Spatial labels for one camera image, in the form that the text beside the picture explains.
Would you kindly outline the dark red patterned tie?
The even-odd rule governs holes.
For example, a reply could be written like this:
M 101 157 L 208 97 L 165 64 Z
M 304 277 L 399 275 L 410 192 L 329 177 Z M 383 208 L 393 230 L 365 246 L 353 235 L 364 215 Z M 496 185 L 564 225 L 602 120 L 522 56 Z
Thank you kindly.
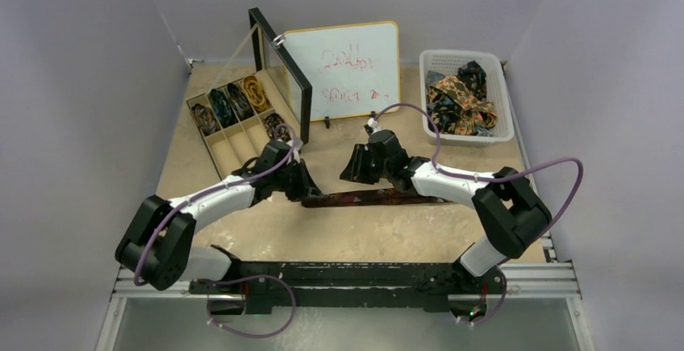
M 414 190 L 402 192 L 394 188 L 337 192 L 312 196 L 301 201 L 301 205 L 306 208 L 399 206 L 437 203 L 449 203 L 449 201 L 443 198 L 421 195 Z

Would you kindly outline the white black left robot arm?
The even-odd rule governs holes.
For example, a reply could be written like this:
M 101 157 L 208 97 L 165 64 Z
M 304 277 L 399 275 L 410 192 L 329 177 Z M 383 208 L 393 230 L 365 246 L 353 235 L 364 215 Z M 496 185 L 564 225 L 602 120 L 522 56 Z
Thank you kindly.
M 291 202 L 323 193 L 298 149 L 278 140 L 213 186 L 171 199 L 147 197 L 119 242 L 115 260 L 133 273 L 136 286 L 166 290 L 179 280 L 202 280 L 229 294 L 240 285 L 237 258 L 218 246 L 194 248 L 194 236 L 275 192 Z

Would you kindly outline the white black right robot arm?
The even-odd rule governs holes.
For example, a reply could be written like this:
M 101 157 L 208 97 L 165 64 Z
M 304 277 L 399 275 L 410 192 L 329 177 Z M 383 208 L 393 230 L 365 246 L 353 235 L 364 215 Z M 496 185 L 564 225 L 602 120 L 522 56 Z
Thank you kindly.
M 347 182 L 376 184 L 382 179 L 400 192 L 441 198 L 474 209 L 485 235 L 455 261 L 453 281 L 464 292 L 480 286 L 485 273 L 506 259 L 520 257 L 550 225 L 548 208 L 529 180 L 511 167 L 475 173 L 411 156 L 390 130 L 355 144 L 340 174 Z

